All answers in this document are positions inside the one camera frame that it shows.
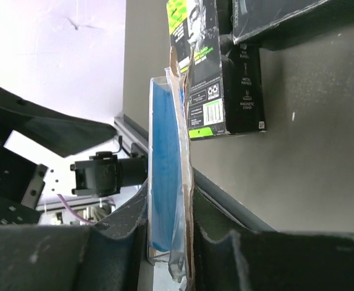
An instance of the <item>blue package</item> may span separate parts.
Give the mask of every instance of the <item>blue package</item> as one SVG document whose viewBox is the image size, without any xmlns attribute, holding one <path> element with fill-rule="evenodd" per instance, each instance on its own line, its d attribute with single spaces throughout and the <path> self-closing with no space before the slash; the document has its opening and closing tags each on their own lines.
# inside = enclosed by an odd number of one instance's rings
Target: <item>blue package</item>
<svg viewBox="0 0 354 291">
<path fill-rule="evenodd" d="M 168 252 L 182 178 L 176 113 L 165 77 L 150 81 L 149 118 L 149 246 Z"/>
</svg>

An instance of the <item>clear plastic bag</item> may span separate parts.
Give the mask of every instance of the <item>clear plastic bag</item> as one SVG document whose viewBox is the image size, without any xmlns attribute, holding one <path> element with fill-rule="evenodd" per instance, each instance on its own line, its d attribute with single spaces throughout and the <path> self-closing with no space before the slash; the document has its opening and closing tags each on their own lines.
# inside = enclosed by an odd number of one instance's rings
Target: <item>clear plastic bag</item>
<svg viewBox="0 0 354 291">
<path fill-rule="evenodd" d="M 192 274 L 193 229 L 187 227 L 193 192 L 189 133 L 186 123 L 186 78 L 176 62 L 166 78 L 150 82 L 149 246 L 170 252 L 169 272 L 180 280 Z"/>
</svg>

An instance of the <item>barcode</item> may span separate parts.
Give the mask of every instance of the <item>barcode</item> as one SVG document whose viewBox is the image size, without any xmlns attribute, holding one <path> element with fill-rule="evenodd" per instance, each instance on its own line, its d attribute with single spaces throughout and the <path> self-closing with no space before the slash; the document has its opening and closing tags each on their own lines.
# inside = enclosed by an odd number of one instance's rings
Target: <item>barcode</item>
<svg viewBox="0 0 354 291">
<path fill-rule="evenodd" d="M 223 122 L 223 102 L 221 99 L 202 106 L 204 111 L 204 125 Z"/>
</svg>

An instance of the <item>black electronic device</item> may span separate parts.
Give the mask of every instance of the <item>black electronic device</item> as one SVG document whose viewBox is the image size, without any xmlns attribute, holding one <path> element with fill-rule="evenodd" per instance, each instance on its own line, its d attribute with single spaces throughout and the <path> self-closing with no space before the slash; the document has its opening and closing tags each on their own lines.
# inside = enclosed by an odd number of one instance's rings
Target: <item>black electronic device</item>
<svg viewBox="0 0 354 291">
<path fill-rule="evenodd" d="M 121 149 L 120 136 L 118 152 Z M 146 155 L 132 151 L 129 158 L 119 159 L 118 152 L 97 152 L 88 161 L 72 164 L 70 170 L 76 175 L 76 188 L 72 189 L 72 194 L 100 198 L 120 193 L 121 187 L 142 185 L 147 179 Z"/>
<path fill-rule="evenodd" d="M 116 135 L 110 124 L 68 116 L 0 88 L 0 224 L 36 224 L 41 215 L 35 208 L 47 167 L 4 147 L 13 130 L 62 157 Z"/>
</svg>

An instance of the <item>black product box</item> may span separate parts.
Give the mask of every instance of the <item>black product box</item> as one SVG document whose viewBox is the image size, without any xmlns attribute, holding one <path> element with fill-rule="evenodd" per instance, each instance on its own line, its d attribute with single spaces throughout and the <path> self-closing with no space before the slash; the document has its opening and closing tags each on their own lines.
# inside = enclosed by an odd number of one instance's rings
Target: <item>black product box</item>
<svg viewBox="0 0 354 291">
<path fill-rule="evenodd" d="M 279 50 L 354 23 L 354 0 L 233 0 L 233 42 Z"/>
<path fill-rule="evenodd" d="M 259 48 L 233 44 L 232 2 L 217 2 L 169 0 L 167 4 L 170 41 L 182 72 L 187 70 L 191 48 L 195 49 L 188 116 L 191 139 L 266 129 Z"/>
</svg>

